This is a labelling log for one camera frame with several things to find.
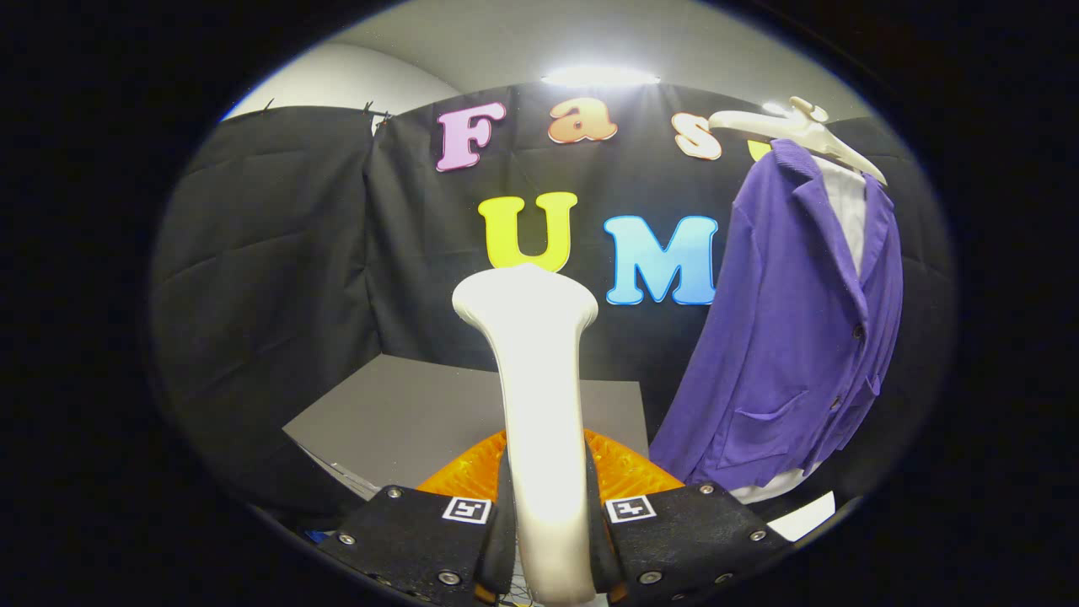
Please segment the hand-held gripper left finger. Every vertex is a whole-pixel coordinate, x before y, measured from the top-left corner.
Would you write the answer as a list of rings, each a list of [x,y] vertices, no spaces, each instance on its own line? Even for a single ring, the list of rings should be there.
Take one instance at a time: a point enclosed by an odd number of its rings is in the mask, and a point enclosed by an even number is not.
[[[390,485],[319,543],[340,567],[434,606],[493,606],[513,592],[516,515],[505,432],[420,487]]]

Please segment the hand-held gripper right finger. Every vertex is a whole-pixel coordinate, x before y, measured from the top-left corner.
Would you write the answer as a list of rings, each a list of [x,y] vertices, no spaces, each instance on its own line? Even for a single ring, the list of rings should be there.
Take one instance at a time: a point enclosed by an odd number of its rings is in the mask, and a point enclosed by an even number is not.
[[[792,554],[716,484],[685,485],[612,438],[583,436],[591,575],[612,606],[709,599]]]

